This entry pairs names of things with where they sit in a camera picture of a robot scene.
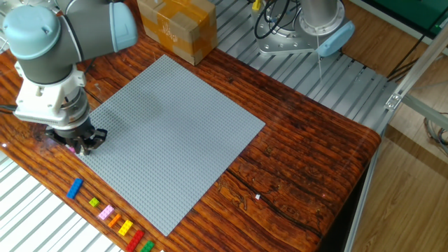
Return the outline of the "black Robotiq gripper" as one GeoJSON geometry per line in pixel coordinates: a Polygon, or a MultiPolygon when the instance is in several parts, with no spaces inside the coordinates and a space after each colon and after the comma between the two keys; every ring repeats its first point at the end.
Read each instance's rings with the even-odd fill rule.
{"type": "Polygon", "coordinates": [[[53,129],[46,128],[44,134],[61,146],[66,146],[71,152],[78,152],[78,143],[76,139],[82,138],[82,154],[89,155],[93,150],[98,149],[106,140],[108,131],[105,129],[96,129],[91,123],[89,117],[71,129],[53,129]]]}

